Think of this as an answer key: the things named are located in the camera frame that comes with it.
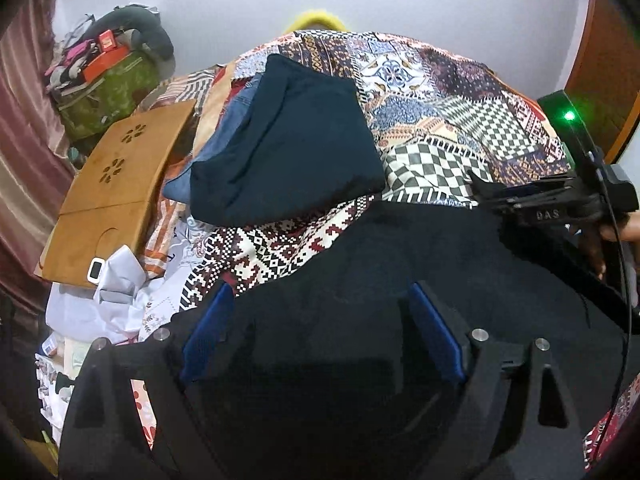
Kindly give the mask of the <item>right hand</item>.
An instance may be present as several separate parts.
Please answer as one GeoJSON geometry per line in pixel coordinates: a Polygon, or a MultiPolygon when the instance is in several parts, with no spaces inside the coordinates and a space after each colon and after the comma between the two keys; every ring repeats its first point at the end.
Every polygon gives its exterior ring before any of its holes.
{"type": "Polygon", "coordinates": [[[611,247],[618,239],[623,244],[628,244],[634,255],[634,268],[639,270],[639,215],[631,214],[627,220],[618,224],[617,229],[612,226],[590,226],[584,229],[579,237],[578,246],[588,255],[594,272],[599,280],[603,281],[608,266],[605,263],[604,248],[611,247]]]}

